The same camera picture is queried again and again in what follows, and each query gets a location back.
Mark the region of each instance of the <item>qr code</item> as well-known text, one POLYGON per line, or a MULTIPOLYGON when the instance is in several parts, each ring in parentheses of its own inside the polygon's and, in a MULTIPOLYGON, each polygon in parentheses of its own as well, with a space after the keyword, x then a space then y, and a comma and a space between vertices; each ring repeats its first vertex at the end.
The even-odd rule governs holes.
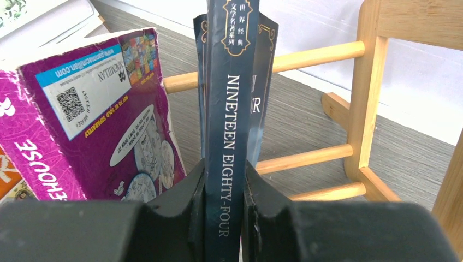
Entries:
POLYGON ((56 99, 58 100, 61 110, 66 116, 68 122, 71 122, 84 112, 84 106, 82 105, 74 87, 60 93, 56 96, 56 99))

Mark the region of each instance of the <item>gray floor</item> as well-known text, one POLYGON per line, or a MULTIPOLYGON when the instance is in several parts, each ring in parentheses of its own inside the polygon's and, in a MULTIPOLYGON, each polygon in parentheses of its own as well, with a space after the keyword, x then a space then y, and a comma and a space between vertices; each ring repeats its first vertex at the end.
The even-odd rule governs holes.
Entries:
MULTIPOLYGON (((194 41, 166 28, 93 1, 111 32, 157 27, 164 76, 196 70, 194 41)), ((346 132, 320 106, 322 92, 278 74, 272 77, 260 160, 339 145, 346 132)), ((199 159, 196 90, 169 95, 177 141, 185 167, 199 159)), ((428 209, 436 199, 454 147, 378 117, 370 167, 403 200, 428 209)), ((341 160, 265 175, 285 195, 348 183, 341 160)))

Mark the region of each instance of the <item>wooden frame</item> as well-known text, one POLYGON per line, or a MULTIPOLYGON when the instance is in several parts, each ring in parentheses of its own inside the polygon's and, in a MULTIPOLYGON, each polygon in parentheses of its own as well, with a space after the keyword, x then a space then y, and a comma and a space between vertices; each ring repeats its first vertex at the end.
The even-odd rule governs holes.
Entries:
MULTIPOLYGON (((292 196, 293 200, 339 200, 364 195, 372 201, 400 198, 368 167, 388 38, 463 50, 463 1, 366 0, 360 8, 357 41, 275 58, 273 72, 355 58, 351 102, 327 93, 325 113, 347 131, 347 143, 259 162, 270 172, 345 158, 353 183, 292 196)), ((168 93, 197 88, 197 73, 164 79, 168 93)), ((463 258, 463 133, 438 194, 433 214, 463 258)))

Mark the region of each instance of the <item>blue book cover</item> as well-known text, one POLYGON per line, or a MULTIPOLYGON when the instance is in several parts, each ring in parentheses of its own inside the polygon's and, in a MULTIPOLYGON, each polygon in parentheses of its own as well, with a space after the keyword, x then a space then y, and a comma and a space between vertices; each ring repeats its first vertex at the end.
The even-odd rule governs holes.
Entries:
POLYGON ((259 0, 209 0, 206 40, 206 262, 239 259, 259 0))
MULTIPOLYGON (((278 36, 278 24, 259 13, 256 52, 254 56, 253 84, 251 100, 250 130, 248 137, 247 159, 255 167, 259 159, 260 147, 264 135, 265 115, 267 111, 272 76, 275 46, 278 36)), ((200 153, 205 157, 205 93, 206 93, 206 38, 207 17, 199 15, 193 19, 196 47, 198 52, 198 98, 200 119, 200 153)))
POLYGON ((201 159, 206 156, 206 40, 207 40, 207 14, 199 15, 193 19, 196 50, 198 52, 198 100, 199 100, 199 128, 201 159))
POLYGON ((270 80, 275 57, 278 24, 259 14, 257 45, 254 56, 253 85, 247 159, 256 167, 264 136, 265 115, 269 100, 270 80))

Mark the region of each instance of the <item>book cover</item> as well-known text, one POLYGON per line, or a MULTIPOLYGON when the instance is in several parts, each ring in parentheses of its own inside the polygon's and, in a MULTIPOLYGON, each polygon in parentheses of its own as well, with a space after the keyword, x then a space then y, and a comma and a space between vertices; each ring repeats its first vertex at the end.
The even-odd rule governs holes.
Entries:
MULTIPOLYGON (((206 94, 206 38, 207 17, 199 15, 193 19, 196 48, 198 53, 198 98, 200 119, 201 158, 205 157, 205 94, 206 94)), ((260 147, 264 135, 265 115, 270 91, 275 45, 278 36, 278 24, 259 13, 256 53, 254 56, 253 86, 251 101, 250 132, 248 137, 247 159, 255 167, 259 159, 260 147)))
POLYGON ((8 156, 0 148, 0 199, 22 180, 8 156))
POLYGON ((95 39, 0 70, 0 145, 40 200, 146 202, 185 177, 157 33, 95 39))
POLYGON ((210 0, 205 261, 238 261, 259 0, 210 0))
POLYGON ((247 159, 256 167, 264 138, 264 124, 269 102, 270 81, 275 58, 278 24, 259 14, 256 54, 254 56, 253 85, 247 159))
POLYGON ((207 61, 207 14, 193 19, 193 28, 198 53, 198 100, 201 159, 206 156, 206 61, 207 61))

